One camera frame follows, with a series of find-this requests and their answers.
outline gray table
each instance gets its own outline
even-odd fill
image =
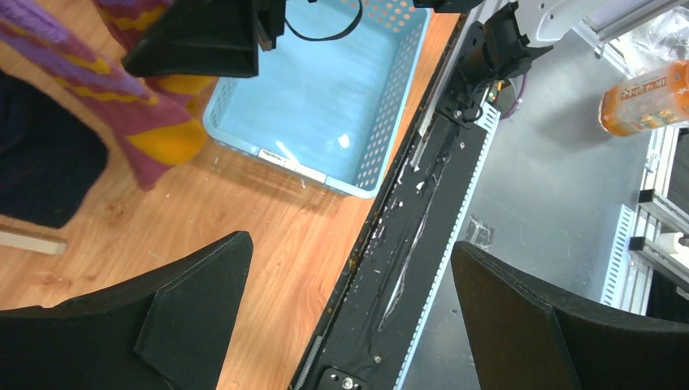
[[[650,137],[612,137],[598,124],[602,93],[623,80],[576,33],[559,41],[497,129],[468,210],[494,229],[491,254],[594,301],[620,207],[635,208]],[[403,387],[479,388],[449,267]]]

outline purple and yellow cloth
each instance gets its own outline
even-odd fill
[[[93,0],[112,36],[129,50],[172,0]],[[0,41],[50,75],[107,124],[142,189],[195,156],[206,140],[186,105],[211,77],[138,80],[104,58],[33,0],[0,0]]]

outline yellow stripe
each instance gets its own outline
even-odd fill
[[[110,73],[110,65],[108,65],[107,61],[104,58],[99,58],[96,57],[96,60],[93,62],[90,62],[88,60],[85,60],[83,58],[76,57],[74,55],[69,55],[69,54],[63,54],[60,52],[59,48],[55,47],[55,44],[50,41],[46,41],[45,39],[41,39],[40,37],[36,37],[35,35],[31,34],[30,32],[27,32],[23,30],[22,28],[16,27],[12,24],[9,24],[5,22],[4,20],[0,19],[0,23],[5,25],[7,28],[12,30],[18,35],[24,36],[24,37],[32,37],[33,39],[38,40],[40,43],[42,43],[45,47],[53,50],[56,54],[59,54],[60,56],[64,57],[67,61],[75,64],[78,67],[85,67],[86,69],[89,69],[92,72],[95,72],[99,75],[106,75]]]
[[[98,8],[98,12],[101,14],[103,19],[110,21],[120,30],[134,29],[137,31],[145,31],[151,24],[153,24],[154,21],[158,20],[158,18],[160,17],[160,15],[163,14],[164,11],[164,7],[156,6],[151,11],[141,12],[141,15],[139,15],[136,19],[129,19],[115,18],[114,16],[110,16],[102,8]]]
[[[198,154],[206,142],[206,131],[198,119],[153,128],[147,132],[128,136],[139,150],[159,163],[175,166],[186,163]]]
[[[168,76],[157,79],[156,84],[173,93],[197,95],[208,86],[214,77],[211,76]]]
[[[62,85],[65,89],[69,89],[73,93],[76,93],[79,96],[83,96],[86,98],[94,98],[100,102],[112,102],[112,101],[125,102],[125,103],[139,102],[139,103],[150,105],[150,106],[158,103],[158,97],[156,95],[151,95],[151,97],[149,99],[142,100],[137,95],[118,95],[117,93],[112,93],[112,92],[94,92],[91,89],[88,89],[87,87],[84,87],[81,85],[69,84],[62,77],[54,77],[54,78],[55,78],[55,81],[57,81],[58,84]]]

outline white label on basket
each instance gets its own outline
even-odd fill
[[[278,154],[269,152],[265,149],[260,149],[258,151],[258,158],[262,158],[263,160],[275,164],[278,167],[282,167],[284,169],[297,173],[298,175],[307,177],[313,181],[317,181],[320,184],[325,184],[325,179],[327,178],[326,174],[316,171],[315,169],[311,169],[309,167],[304,167],[300,163],[291,161],[287,158],[279,156]]]

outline black strap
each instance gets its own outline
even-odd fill
[[[329,37],[324,37],[324,38],[311,38],[307,37],[304,35],[301,35],[297,30],[292,27],[292,25],[289,23],[289,21],[285,18],[284,23],[287,25],[287,28],[289,28],[290,31],[294,35],[296,35],[298,38],[303,39],[304,41],[309,41],[309,42],[323,42],[323,41],[336,41],[338,39],[347,37],[354,29],[359,25],[359,22],[362,21],[362,17],[364,16],[364,5],[362,4],[362,0],[359,1],[359,12],[357,12],[357,15],[354,16],[354,20],[352,20],[352,23],[349,24],[344,30],[341,32],[338,32],[335,35],[331,35]]]

